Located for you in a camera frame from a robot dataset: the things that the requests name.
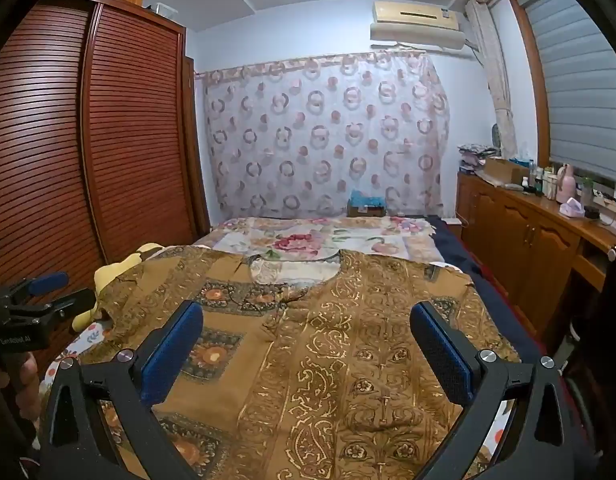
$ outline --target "navy blue bed sheet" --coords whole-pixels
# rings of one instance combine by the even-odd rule
[[[497,289],[483,277],[480,266],[472,259],[464,245],[440,218],[428,217],[427,220],[436,229],[433,238],[441,256],[447,263],[459,267],[472,278],[477,293],[501,335],[514,346],[521,361],[536,362],[542,355],[539,345],[524,329]]]

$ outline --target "wardrobe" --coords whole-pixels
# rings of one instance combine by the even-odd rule
[[[146,242],[209,232],[184,45],[184,27],[124,0],[41,0],[11,35],[0,285],[65,270],[70,290],[93,286]],[[74,337],[62,328],[40,369]]]

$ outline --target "floral blanket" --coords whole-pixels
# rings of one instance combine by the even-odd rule
[[[257,254],[270,261],[325,260],[345,249],[420,263],[443,262],[431,236],[434,232],[421,218],[248,217],[219,224],[195,245],[246,256]]]

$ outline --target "sheer patterned curtain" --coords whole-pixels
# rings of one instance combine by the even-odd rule
[[[466,4],[468,20],[477,36],[477,44],[482,54],[483,64],[488,77],[488,86],[492,101],[495,104],[497,126],[501,136],[501,153],[505,158],[517,155],[517,136],[510,110],[510,87],[508,74],[501,52],[499,35],[492,21],[492,15],[486,4],[477,0],[469,0]]]
[[[225,218],[320,218],[354,189],[391,214],[440,214],[448,99],[416,51],[270,62],[203,75]]]

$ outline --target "gray roller blind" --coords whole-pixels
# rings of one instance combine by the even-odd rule
[[[544,67],[550,160],[616,180],[616,55],[576,0],[519,0]]]

